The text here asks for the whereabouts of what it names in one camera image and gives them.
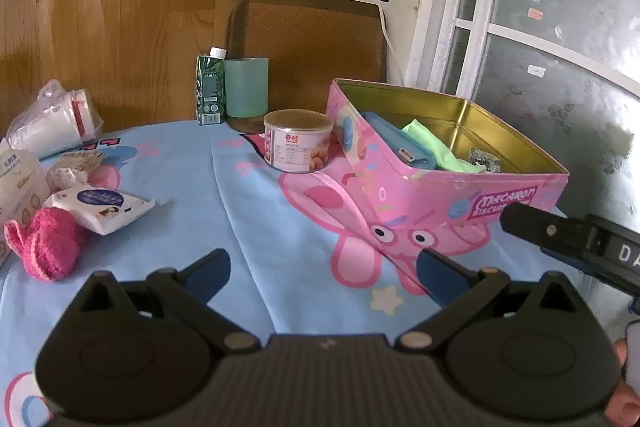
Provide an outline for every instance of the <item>blue pouch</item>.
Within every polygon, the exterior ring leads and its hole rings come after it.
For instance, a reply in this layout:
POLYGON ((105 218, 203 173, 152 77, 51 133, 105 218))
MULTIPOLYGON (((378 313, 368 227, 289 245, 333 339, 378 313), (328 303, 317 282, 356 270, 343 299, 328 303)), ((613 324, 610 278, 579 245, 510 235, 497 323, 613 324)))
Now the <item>blue pouch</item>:
POLYGON ((384 118, 380 118, 374 112, 363 111, 361 115, 402 162, 414 169, 436 169, 436 158, 433 153, 408 134, 391 125, 384 118))

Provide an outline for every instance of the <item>smartphone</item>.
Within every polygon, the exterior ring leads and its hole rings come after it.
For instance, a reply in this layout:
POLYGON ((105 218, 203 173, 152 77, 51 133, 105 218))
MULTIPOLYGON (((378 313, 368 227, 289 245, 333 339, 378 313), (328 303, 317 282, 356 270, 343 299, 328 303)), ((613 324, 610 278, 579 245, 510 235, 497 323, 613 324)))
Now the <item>smartphone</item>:
POLYGON ((625 381, 640 394, 640 321, 626 325, 625 381))

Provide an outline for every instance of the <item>pink plush toy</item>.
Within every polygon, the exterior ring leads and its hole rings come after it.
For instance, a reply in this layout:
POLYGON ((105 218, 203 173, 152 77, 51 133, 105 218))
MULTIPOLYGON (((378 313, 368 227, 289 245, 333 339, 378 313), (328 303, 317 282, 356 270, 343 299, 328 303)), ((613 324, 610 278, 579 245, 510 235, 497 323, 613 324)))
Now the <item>pink plush toy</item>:
POLYGON ((4 224, 4 238, 24 269, 47 282, 64 279, 73 271, 86 234, 74 216, 61 208, 41 208, 26 228, 17 221, 4 224))

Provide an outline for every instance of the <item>light green fabric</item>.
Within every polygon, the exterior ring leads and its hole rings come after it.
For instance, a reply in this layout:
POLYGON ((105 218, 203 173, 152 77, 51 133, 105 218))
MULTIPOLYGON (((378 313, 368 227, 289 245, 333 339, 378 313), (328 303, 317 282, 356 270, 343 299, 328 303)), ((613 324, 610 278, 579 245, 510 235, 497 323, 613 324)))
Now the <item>light green fabric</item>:
POLYGON ((438 167, 451 172, 484 172, 486 170, 484 165, 471 165, 456 158, 449 147, 417 120, 412 121, 403 131, 433 153, 438 167))

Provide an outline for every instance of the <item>yellow star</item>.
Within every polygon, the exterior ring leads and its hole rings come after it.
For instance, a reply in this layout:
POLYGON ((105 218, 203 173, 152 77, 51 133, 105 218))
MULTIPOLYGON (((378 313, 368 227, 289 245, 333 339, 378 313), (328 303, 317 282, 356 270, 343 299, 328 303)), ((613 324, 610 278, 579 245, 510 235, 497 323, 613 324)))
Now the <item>yellow star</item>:
POLYGON ((395 315, 396 308, 402 304, 404 301, 398 295, 398 288, 395 285, 371 289, 371 309, 373 311, 395 315))

